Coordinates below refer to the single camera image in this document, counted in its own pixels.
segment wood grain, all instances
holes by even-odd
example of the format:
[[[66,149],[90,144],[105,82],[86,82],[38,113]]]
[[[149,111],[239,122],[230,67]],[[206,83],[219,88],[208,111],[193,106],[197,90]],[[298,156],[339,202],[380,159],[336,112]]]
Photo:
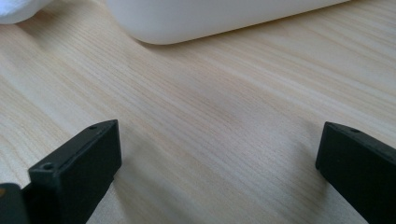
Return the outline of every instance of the wood grain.
[[[151,46],[102,0],[54,2],[0,26],[0,182],[118,119],[123,165],[89,223],[365,223],[314,163],[326,120],[396,147],[395,8]]]

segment table surface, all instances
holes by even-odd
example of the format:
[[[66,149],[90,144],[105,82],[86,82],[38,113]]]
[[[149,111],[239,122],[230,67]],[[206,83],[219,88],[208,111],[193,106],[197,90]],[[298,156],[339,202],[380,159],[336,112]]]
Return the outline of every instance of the table surface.
[[[123,165],[89,223],[365,223],[314,164],[327,120],[396,147],[395,8],[152,46],[102,0],[55,1],[0,26],[0,182],[118,119]]]

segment black plastic part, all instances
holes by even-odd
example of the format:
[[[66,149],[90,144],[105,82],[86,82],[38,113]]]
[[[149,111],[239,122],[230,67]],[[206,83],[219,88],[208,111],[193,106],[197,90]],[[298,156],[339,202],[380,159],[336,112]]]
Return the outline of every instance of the black plastic part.
[[[31,224],[86,223],[120,166],[118,122],[92,125],[32,166],[31,183],[14,194],[19,205],[7,204],[11,215],[0,216],[15,217],[26,208]]]
[[[396,223],[395,148],[326,122],[316,167],[369,223]]]
[[[30,223],[21,188],[16,184],[0,184],[0,223]]]

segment white object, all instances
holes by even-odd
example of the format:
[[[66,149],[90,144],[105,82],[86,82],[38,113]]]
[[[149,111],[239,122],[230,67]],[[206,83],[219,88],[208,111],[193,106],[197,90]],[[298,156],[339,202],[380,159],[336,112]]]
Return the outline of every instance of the white object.
[[[151,44],[173,44],[345,1],[107,0],[107,5],[134,38]]]
[[[11,24],[34,16],[52,0],[0,0],[0,24]]]

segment small hole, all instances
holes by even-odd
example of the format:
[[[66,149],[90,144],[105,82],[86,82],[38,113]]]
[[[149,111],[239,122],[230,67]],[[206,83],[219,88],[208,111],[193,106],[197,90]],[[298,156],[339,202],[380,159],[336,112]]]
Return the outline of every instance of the small hole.
[[[55,166],[51,162],[47,162],[41,166],[44,170],[52,170]]]
[[[0,189],[0,198],[6,194],[6,189]]]

